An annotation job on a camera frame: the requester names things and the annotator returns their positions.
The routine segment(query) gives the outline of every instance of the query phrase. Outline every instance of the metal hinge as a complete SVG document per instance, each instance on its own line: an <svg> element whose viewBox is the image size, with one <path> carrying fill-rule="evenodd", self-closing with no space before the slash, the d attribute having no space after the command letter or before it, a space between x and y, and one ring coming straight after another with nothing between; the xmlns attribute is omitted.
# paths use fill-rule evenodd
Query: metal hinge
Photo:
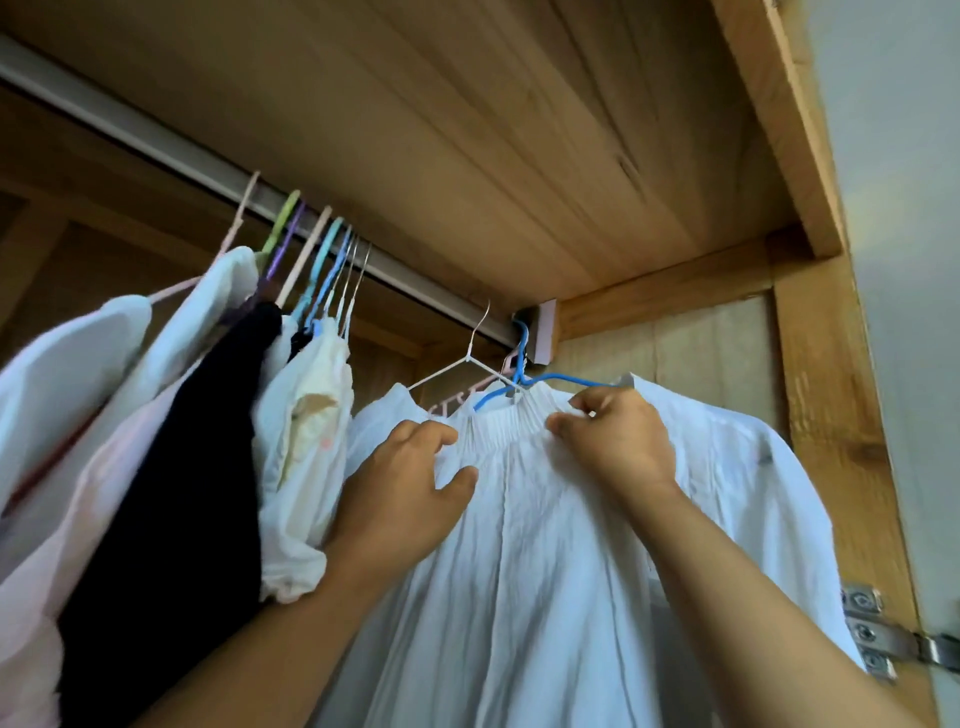
<svg viewBox="0 0 960 728"><path fill-rule="evenodd" d="M843 608L853 641L874 677L895 681L894 661L923 663L960 673L960 640L950 635L918 634L883 619L883 600L873 587L845 584Z"/></svg>

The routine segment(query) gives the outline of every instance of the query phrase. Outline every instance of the clothing rod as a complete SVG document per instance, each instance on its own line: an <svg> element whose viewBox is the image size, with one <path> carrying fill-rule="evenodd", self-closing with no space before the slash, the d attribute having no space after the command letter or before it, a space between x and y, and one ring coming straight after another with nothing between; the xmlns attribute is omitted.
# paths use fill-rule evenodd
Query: clothing rod
<svg viewBox="0 0 960 728"><path fill-rule="evenodd" d="M0 78L235 204L243 197L250 172L114 99L6 34L0 34ZM286 197L261 182L248 209L273 222ZM297 235L305 238L316 222L317 212L305 210ZM367 275L469 328L483 315L482 308L376 247L371 249ZM509 321L488 317L478 330L508 347L518 340Z"/></svg>

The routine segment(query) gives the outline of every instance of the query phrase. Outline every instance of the left hand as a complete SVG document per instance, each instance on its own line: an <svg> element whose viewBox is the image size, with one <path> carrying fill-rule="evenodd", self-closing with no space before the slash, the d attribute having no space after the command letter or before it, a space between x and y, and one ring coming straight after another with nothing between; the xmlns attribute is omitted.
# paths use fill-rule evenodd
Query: left hand
<svg viewBox="0 0 960 728"><path fill-rule="evenodd" d="M324 551L387 584L430 554L463 515L478 471L462 468L441 490L437 453L457 442L448 425L404 420L344 484Z"/></svg>

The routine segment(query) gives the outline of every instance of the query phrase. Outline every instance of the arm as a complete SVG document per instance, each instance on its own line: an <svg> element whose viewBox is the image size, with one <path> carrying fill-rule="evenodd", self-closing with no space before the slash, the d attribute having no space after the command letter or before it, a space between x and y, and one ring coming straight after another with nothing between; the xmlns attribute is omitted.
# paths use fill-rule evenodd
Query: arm
<svg viewBox="0 0 960 728"><path fill-rule="evenodd" d="M467 507L476 469L463 468L441 490L433 476L436 453L456 440L439 423L397 425L344 486L317 590L264 609L138 728L302 728L366 615Z"/></svg>
<svg viewBox="0 0 960 728"><path fill-rule="evenodd" d="M685 496L666 428L638 392L593 387L570 403L594 417L552 415L547 427L650 552L725 725L920 725Z"/></svg>

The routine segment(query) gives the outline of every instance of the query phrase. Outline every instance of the wooden ceiling board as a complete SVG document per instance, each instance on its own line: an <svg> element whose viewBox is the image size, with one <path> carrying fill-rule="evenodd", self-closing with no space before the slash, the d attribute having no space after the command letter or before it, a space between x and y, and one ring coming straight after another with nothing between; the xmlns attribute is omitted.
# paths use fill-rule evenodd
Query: wooden ceiling board
<svg viewBox="0 0 960 728"><path fill-rule="evenodd" d="M569 298L795 219L705 0L0 9L18 38L478 303Z"/></svg>

